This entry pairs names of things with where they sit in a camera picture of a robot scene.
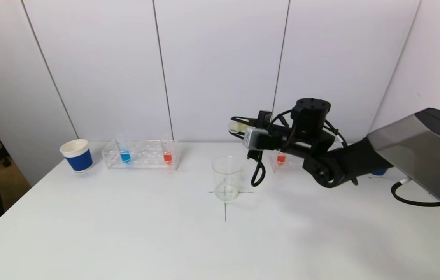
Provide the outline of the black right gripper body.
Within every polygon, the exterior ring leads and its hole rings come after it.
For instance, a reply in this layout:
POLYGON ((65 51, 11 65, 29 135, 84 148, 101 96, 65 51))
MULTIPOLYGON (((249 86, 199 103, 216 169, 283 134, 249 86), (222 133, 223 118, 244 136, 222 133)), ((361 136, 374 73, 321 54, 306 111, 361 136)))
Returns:
POLYGON ((288 111, 272 117, 272 113, 261 110, 258 126, 247 127, 247 158, 261 160, 265 150, 281 150, 289 137, 289 123, 284 115, 288 111))

